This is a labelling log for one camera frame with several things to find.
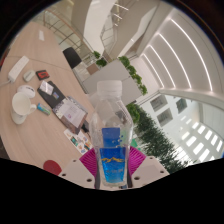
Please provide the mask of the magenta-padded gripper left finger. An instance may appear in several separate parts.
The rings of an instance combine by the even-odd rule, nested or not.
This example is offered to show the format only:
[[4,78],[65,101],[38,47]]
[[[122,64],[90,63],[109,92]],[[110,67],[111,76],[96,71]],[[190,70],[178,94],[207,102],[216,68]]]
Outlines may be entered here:
[[81,187],[95,189],[99,185],[97,172],[95,151],[91,149],[79,159],[72,159],[59,176]]

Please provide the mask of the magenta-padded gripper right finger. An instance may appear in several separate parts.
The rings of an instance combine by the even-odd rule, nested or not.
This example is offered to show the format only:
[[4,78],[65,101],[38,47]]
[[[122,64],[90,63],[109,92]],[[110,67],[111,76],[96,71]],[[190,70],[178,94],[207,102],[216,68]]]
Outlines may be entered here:
[[129,188],[140,188],[168,175],[169,172],[154,156],[146,156],[138,149],[130,147],[128,162]]

